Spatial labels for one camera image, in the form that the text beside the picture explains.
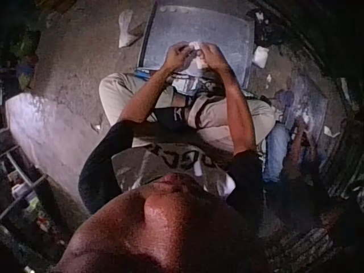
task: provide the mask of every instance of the gray floor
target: gray floor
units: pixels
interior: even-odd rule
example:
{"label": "gray floor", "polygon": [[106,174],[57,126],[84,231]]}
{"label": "gray floor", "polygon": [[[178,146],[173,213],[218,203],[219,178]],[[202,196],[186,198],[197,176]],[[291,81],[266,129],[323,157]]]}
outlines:
{"label": "gray floor", "polygon": [[[109,129],[98,96],[100,80],[113,72],[132,72],[141,40],[118,48],[118,16],[134,10],[132,26],[145,23],[153,1],[79,0],[42,32],[35,89],[7,103],[11,132],[30,160],[58,183],[82,209],[78,176],[92,149]],[[335,133],[345,117],[334,83],[321,75],[304,52],[270,48],[265,69],[253,66],[250,90],[272,97],[287,80],[304,71],[329,98],[325,125]],[[326,149],[332,141],[321,137]]]}

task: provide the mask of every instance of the khaki pants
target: khaki pants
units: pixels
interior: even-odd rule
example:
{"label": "khaki pants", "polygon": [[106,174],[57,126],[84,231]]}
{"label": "khaki pants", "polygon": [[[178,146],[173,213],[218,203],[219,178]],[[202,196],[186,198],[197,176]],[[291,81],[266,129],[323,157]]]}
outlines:
{"label": "khaki pants", "polygon": [[[100,98],[106,116],[114,125],[126,104],[133,95],[145,84],[145,80],[134,75],[115,73],[104,78],[100,83]],[[173,87],[169,86],[160,95],[156,108],[170,107],[173,100]],[[260,143],[272,130],[275,118],[272,108],[260,100],[248,100],[250,113],[253,116],[255,137]],[[151,114],[149,122],[156,122]],[[233,152],[233,142],[228,127],[226,99],[223,97],[200,96],[192,106],[188,117],[188,125],[197,129],[198,135],[215,148]],[[133,146],[145,142],[135,141]]]}

